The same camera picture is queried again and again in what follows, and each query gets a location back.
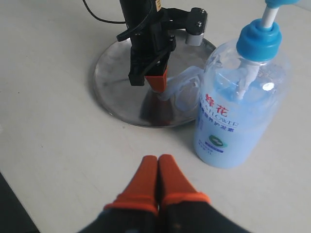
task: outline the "circular metal plate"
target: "circular metal plate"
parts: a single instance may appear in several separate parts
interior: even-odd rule
[[[187,33],[183,30],[172,31],[172,34],[176,37],[177,47],[171,53],[168,63],[168,85],[175,76],[190,66],[204,68],[215,49],[205,39],[198,47],[185,44]],[[145,86],[130,85],[130,49],[129,39],[116,42],[99,58],[93,86],[100,104],[118,119],[142,127],[174,127],[194,120],[197,103],[193,108],[184,110],[176,106],[176,95],[163,100],[152,91],[147,81]],[[179,99],[189,99],[186,91],[182,95],[183,98]]]

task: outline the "plastic bottle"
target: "plastic bottle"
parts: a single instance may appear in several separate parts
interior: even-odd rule
[[[209,57],[194,135],[195,151],[205,163],[220,168],[243,163],[271,122],[290,75],[288,59],[278,52],[282,36],[274,19],[280,5],[295,2],[266,0],[262,19]]]

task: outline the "white table surface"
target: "white table surface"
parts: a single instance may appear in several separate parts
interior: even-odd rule
[[[117,0],[88,0],[99,16],[123,20]],[[163,0],[209,13],[216,46],[239,36],[263,0]],[[42,233],[74,232],[94,220],[142,156],[171,153],[215,208],[253,232],[307,232],[311,221],[311,13],[285,6],[277,21],[292,89],[248,161],[234,169],[201,162],[193,125],[145,129],[120,122],[94,101],[89,79],[124,25],[97,22],[81,0],[0,3],[0,170]]]

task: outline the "blue pump cap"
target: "blue pump cap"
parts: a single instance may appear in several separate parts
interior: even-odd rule
[[[268,31],[260,26],[261,19],[246,25],[237,42],[237,51],[245,59],[264,62],[273,59],[282,41],[282,34],[277,23]]]
[[[270,8],[278,8],[281,5],[295,4],[299,0],[265,0],[265,2]]]

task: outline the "green logo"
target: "green logo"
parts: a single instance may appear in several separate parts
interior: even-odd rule
[[[211,135],[208,137],[209,141],[216,147],[224,148],[227,147],[227,144],[220,140],[218,137]]]

